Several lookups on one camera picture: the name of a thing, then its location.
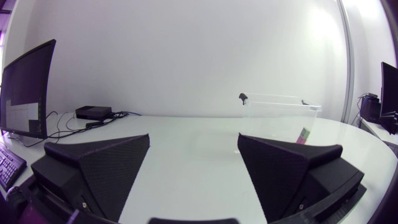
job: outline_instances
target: computer monitor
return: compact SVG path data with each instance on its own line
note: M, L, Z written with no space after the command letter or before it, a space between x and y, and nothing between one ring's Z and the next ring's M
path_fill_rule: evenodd
M381 62L381 115L398 111L398 69Z
M50 40L4 68L0 95L0 128L33 138L47 138L46 95L55 47Z

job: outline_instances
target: transparent plastic box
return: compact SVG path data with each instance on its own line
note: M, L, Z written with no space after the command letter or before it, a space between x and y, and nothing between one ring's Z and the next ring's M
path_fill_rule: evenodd
M241 133L259 138L296 142L322 112L322 106L297 96L241 93L239 98L244 106Z

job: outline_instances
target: black keyboard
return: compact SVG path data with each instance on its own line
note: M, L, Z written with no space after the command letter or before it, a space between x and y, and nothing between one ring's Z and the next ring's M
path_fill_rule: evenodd
M8 190L26 168L26 161L0 144L0 184Z

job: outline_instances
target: black box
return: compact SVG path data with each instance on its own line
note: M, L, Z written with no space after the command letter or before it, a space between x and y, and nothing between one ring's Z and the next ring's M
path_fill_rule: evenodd
M362 98L361 117L366 121L379 124L381 103L379 99L367 96Z
M76 109L77 118L96 121L104 121L110 113L112 113L112 108L108 106L84 106Z

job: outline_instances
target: desk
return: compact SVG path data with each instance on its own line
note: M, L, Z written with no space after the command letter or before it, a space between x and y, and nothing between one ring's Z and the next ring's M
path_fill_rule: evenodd
M67 119L65 115L60 124ZM147 223L151 217L189 220L235 217L242 224L265 223L243 159L235 151L238 133L250 122L253 122L251 131L260 138L278 131L273 126L254 125L267 119L129 116L61 139L59 143L149 133L150 148L124 206L121 223ZM389 186L397 158L378 138L347 124L321 118L272 119L286 133L301 130L303 121L313 124L307 144L341 144L342 157L365 173L362 184L368 190L342 223L366 223ZM82 127L85 122L74 119L69 127ZM29 167L16 182L20 185L32 175L30 165L44 155L44 144L24 148L17 141L7 138L3 141L28 163Z
M380 124L375 124L365 119L361 119L361 129L369 131L380 140L384 141L393 150L398 148L398 134L389 134Z

